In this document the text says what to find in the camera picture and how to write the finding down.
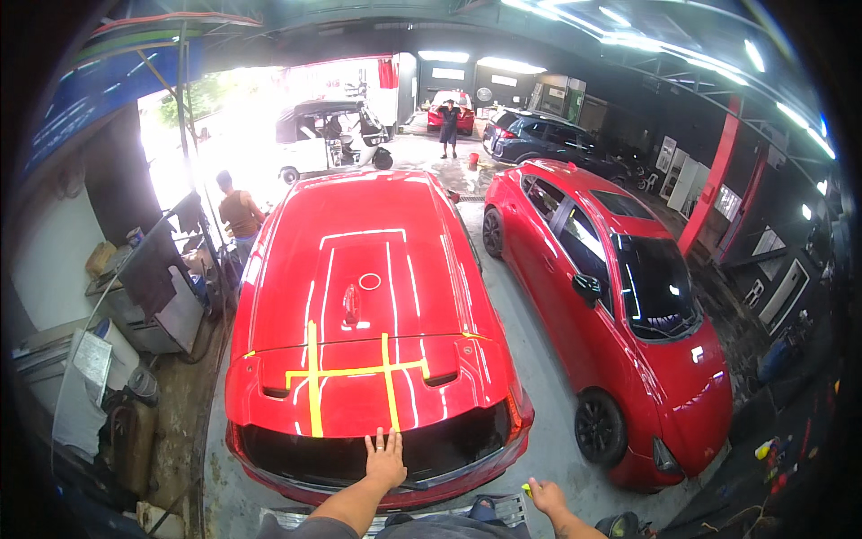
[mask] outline car side mirror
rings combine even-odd
[[[572,277],[572,289],[584,299],[591,309],[596,307],[596,302],[602,297],[602,283],[591,275],[579,273]]]

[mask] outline red sedan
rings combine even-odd
[[[473,110],[473,104],[470,101],[470,96],[463,91],[438,91],[434,96],[434,101],[431,102],[431,108],[428,109],[428,131],[439,131],[443,125],[443,116],[440,114],[440,107],[445,106],[445,102],[452,99],[455,106],[459,108],[458,121],[456,123],[458,132],[462,135],[473,134],[473,122],[476,120],[476,113]]]
[[[483,243],[547,326],[584,457],[643,492],[702,472],[728,435],[730,377],[655,215],[572,163],[530,160],[491,182]]]
[[[403,432],[408,478],[382,510],[499,476],[534,417],[453,200],[426,172],[294,184],[247,264],[225,399],[247,474],[313,505],[365,475],[364,435]]]

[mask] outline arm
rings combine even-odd
[[[407,468],[401,458],[403,442],[400,432],[390,429],[389,440],[384,446],[383,429],[378,427],[376,446],[372,445],[371,437],[366,436],[365,449],[368,451],[365,477],[330,496],[309,515],[309,520],[333,518],[356,530],[360,537],[368,531],[380,500],[391,488],[404,482]]]
[[[243,191],[240,195],[240,200],[248,208],[248,210],[252,212],[252,215],[255,219],[258,220],[260,224],[263,224],[264,221],[266,221],[266,216],[264,216],[264,213],[260,211],[258,205],[254,203],[254,201],[252,200],[252,194],[250,192]]]
[[[575,517],[565,506],[565,495],[556,483],[551,481],[528,481],[536,509],[551,519],[553,535],[556,539],[607,539],[583,520]]]

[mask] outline auto rickshaw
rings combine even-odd
[[[287,184],[306,172],[347,172],[369,163],[392,167],[383,124],[363,101],[316,99],[282,111],[275,125],[283,153],[279,177]]]

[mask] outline hand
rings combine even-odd
[[[559,513],[560,510],[569,511],[565,506],[563,489],[559,488],[556,483],[546,480],[537,481],[533,477],[527,483],[530,485],[530,492],[533,494],[533,503],[536,509],[549,517],[554,513]]]
[[[389,429],[389,440],[384,445],[383,427],[378,427],[377,443],[365,435],[365,449],[368,461],[365,462],[365,476],[386,487],[386,490],[401,485],[407,479],[407,467],[402,461],[403,441],[401,433]]]

